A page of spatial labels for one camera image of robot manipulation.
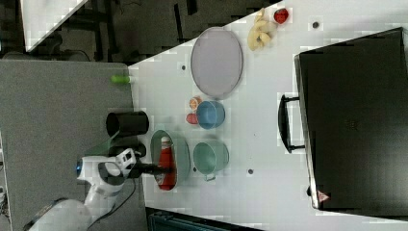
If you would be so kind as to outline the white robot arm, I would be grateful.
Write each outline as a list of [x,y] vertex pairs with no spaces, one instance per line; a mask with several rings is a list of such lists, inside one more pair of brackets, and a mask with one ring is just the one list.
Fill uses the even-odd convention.
[[24,231],[88,231],[113,209],[125,180],[133,169],[160,175],[174,167],[143,164],[132,148],[114,157],[86,156],[77,165],[77,179],[89,183],[86,199],[62,197],[41,209],[24,227]]

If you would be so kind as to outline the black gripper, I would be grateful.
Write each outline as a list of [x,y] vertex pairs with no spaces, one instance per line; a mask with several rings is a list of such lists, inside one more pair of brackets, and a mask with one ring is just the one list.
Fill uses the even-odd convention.
[[[152,164],[145,164],[140,160],[140,154],[136,155],[136,163],[133,165],[131,171],[128,174],[129,178],[139,178],[143,174],[153,174],[154,166]],[[171,166],[155,165],[157,169],[171,169]],[[155,179],[164,179],[166,177],[176,177],[176,172],[160,173],[154,176]]]

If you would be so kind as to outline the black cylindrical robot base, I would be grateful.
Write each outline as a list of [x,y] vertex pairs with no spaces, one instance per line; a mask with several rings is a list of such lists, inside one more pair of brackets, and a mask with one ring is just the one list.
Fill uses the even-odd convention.
[[130,137],[146,134],[149,119],[145,112],[109,113],[106,129],[110,137]]

